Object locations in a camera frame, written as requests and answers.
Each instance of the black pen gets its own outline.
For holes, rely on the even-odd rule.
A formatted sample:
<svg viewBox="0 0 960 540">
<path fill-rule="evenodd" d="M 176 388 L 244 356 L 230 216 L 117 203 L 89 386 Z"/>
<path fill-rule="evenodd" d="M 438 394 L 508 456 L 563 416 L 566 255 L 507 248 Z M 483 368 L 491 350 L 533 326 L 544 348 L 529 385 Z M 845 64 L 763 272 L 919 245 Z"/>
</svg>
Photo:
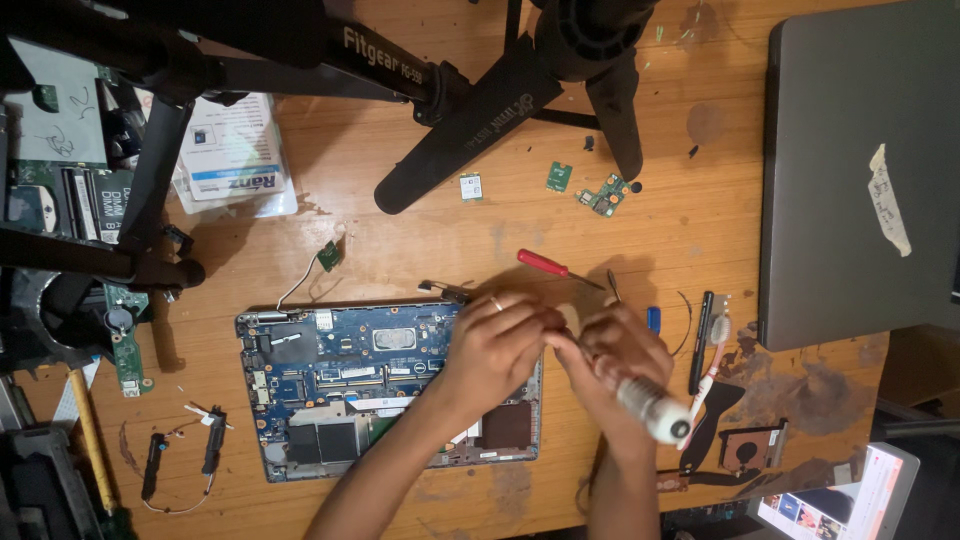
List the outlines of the black pen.
<svg viewBox="0 0 960 540">
<path fill-rule="evenodd" d="M 704 303 L 700 306 L 700 325 L 697 327 L 697 341 L 693 345 L 693 363 L 690 366 L 690 384 L 686 391 L 696 396 L 700 391 L 700 375 L 704 371 L 704 352 L 707 349 L 707 326 L 710 311 L 713 310 L 713 291 L 704 292 Z"/>
</svg>

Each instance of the wooden table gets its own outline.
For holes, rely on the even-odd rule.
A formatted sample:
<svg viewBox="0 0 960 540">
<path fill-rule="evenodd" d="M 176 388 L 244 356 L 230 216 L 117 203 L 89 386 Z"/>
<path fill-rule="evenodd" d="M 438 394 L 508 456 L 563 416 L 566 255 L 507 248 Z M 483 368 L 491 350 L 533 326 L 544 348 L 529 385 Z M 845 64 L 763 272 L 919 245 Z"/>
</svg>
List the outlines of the wooden table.
<svg viewBox="0 0 960 540">
<path fill-rule="evenodd" d="M 767 36 L 787 16 L 869 2 L 803 0 L 664 0 L 640 41 L 636 112 L 645 163 L 643 191 L 629 195 L 612 219 L 578 205 L 572 193 L 595 190 L 614 171 L 599 133 L 529 121 L 467 167 L 483 179 L 482 202 L 461 202 L 457 180 L 439 186 L 397 216 L 381 213 L 372 191 L 425 133 L 411 107 L 311 97 L 277 98 L 277 116 L 297 185 L 296 215 L 204 223 L 168 206 L 170 219 L 195 238 L 206 283 L 167 306 L 157 298 L 152 328 L 141 328 L 147 377 L 156 387 L 124 399 L 112 366 L 103 365 L 92 388 L 109 467 L 122 505 L 133 512 L 141 538 L 295 538 L 303 534 L 335 480 L 268 484 L 263 476 L 241 375 L 233 317 L 268 305 L 302 274 L 311 254 L 335 228 L 346 228 L 343 263 L 315 272 L 294 302 L 417 297 L 424 279 L 497 282 L 537 290 L 551 302 L 582 309 L 588 289 L 574 281 L 516 269 L 518 248 L 530 248 L 603 279 L 618 276 L 625 302 L 638 310 L 660 306 L 662 337 L 676 348 L 689 314 L 678 292 L 699 313 L 703 291 L 732 294 L 730 313 L 739 336 L 725 375 L 747 387 L 739 409 L 720 429 L 792 422 L 782 475 L 755 490 L 780 493 L 833 482 L 833 466 L 849 462 L 856 478 L 868 440 L 886 335 L 767 355 L 752 339 L 759 265 L 761 130 Z M 529 14 L 524 5 L 524 20 Z M 431 61 L 449 60 L 472 81 L 499 55 L 505 6 L 484 0 L 357 2 L 370 27 Z M 566 85 L 554 106 L 589 112 L 581 85 Z M 691 125 L 706 112 L 709 130 Z M 698 137 L 699 151 L 688 153 Z M 595 151 L 584 148 L 596 138 Z M 552 161 L 573 165 L 567 193 L 546 191 Z M 692 335 L 677 355 L 671 390 L 686 396 Z M 62 389 L 61 367 L 26 383 L 40 419 L 49 418 Z M 21 382 L 28 377 L 19 376 Z M 501 538 L 584 522 L 588 480 L 598 432 L 577 403 L 564 371 L 547 354 L 544 364 L 541 456 L 526 464 L 427 471 L 410 491 L 386 538 Z M 150 434 L 195 422 L 189 402 L 220 405 L 229 431 L 209 500 L 192 513 L 168 516 L 139 500 L 138 475 Z M 195 503 L 205 427 L 184 428 L 163 457 L 154 503 Z M 721 471 L 714 441 L 702 471 Z M 658 452 L 661 469 L 676 469 L 679 453 Z M 660 497 L 661 510 L 719 503 L 741 488 L 691 486 Z"/>
</svg>

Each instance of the red screwdriver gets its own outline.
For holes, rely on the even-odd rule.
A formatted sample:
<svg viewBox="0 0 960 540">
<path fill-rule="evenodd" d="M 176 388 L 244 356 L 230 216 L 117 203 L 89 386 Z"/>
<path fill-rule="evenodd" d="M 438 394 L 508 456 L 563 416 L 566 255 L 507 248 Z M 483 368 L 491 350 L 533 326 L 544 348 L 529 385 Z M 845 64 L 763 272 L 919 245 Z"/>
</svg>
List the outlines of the red screwdriver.
<svg viewBox="0 0 960 540">
<path fill-rule="evenodd" d="M 566 269 L 566 266 L 563 266 L 558 262 L 554 262 L 542 255 L 537 255 L 534 252 L 529 250 L 520 250 L 516 252 L 516 260 L 519 260 L 524 264 L 529 264 L 530 266 L 533 266 L 534 268 L 538 268 L 539 270 L 542 270 L 544 272 L 556 274 L 564 278 L 573 278 L 574 280 L 577 280 L 578 282 L 586 283 L 591 287 L 596 287 L 600 290 L 607 290 L 603 286 L 598 285 L 597 283 L 594 283 L 588 280 L 587 278 L 582 278 L 580 276 L 577 276 L 573 272 L 570 272 L 569 270 Z"/>
</svg>

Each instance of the tripod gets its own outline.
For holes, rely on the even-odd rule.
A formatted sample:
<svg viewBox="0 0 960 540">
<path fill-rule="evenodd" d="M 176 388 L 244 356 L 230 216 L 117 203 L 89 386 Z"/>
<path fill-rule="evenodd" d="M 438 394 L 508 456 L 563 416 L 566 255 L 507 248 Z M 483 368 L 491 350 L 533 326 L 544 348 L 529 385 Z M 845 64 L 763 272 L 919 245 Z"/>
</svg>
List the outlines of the tripod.
<svg viewBox="0 0 960 540">
<path fill-rule="evenodd" d="M 364 25 L 327 16 L 321 2 L 273 5 L 234 0 L 103 0 L 126 12 L 108 17 L 75 0 L 16 0 L 0 23 L 19 37 L 113 68 L 155 101 L 119 244 L 33 234 L 0 226 L 0 264 L 96 276 L 132 290 L 179 291 L 204 280 L 194 260 L 166 262 L 148 250 L 194 100 L 232 105 L 246 92 L 285 92 L 413 102 L 433 130 L 396 165 L 373 196 L 399 213 L 528 118 L 602 129 L 622 177 L 640 171 L 633 98 L 636 41 L 657 0 L 539 0 L 536 39 L 517 36 L 520 0 L 510 0 L 505 52 L 471 85 L 447 61 L 421 61 Z M 280 30 L 263 36 L 263 29 Z M 206 56 L 177 30 L 265 60 Z M 29 91 L 29 70 L 0 40 L 0 91 Z M 560 81 L 587 83 L 596 115 L 544 107 Z"/>
</svg>

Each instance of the display screen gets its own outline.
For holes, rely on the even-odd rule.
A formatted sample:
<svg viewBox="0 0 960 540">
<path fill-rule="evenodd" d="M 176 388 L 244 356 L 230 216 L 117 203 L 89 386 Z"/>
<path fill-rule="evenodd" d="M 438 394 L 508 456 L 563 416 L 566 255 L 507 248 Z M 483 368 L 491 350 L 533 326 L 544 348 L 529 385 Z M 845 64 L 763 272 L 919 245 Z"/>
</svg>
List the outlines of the display screen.
<svg viewBox="0 0 960 540">
<path fill-rule="evenodd" d="M 797 540 L 876 540 L 902 467 L 870 447 L 860 482 L 764 497 L 756 515 Z"/>
</svg>

